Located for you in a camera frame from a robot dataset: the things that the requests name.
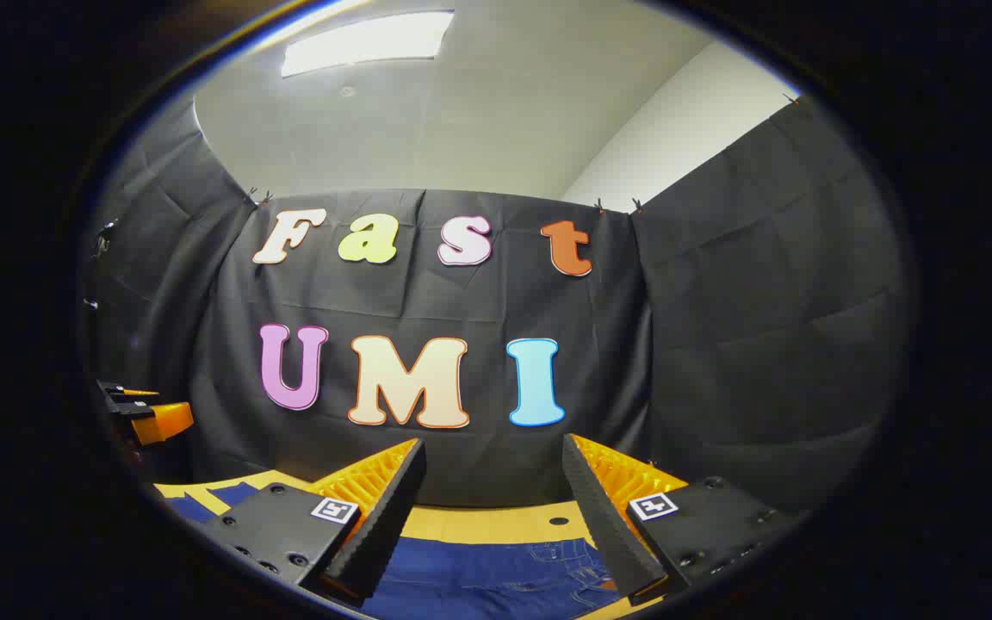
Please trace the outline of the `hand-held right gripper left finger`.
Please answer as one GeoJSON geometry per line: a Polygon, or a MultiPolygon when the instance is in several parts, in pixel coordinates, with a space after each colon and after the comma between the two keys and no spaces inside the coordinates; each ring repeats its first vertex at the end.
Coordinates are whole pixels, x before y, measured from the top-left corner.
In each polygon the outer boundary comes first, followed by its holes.
{"type": "Polygon", "coordinates": [[[259,479],[204,484],[223,504],[204,526],[238,560],[290,589],[373,596],[424,484],[425,441],[320,439],[259,479]]]}

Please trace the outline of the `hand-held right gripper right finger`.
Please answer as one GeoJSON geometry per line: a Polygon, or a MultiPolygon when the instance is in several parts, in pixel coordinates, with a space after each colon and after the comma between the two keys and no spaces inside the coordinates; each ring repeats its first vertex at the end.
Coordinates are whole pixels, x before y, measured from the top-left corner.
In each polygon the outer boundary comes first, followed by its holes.
{"type": "Polygon", "coordinates": [[[575,433],[563,437],[561,463],[596,549],[632,605],[708,592],[809,517],[723,476],[682,481],[575,433]]]}

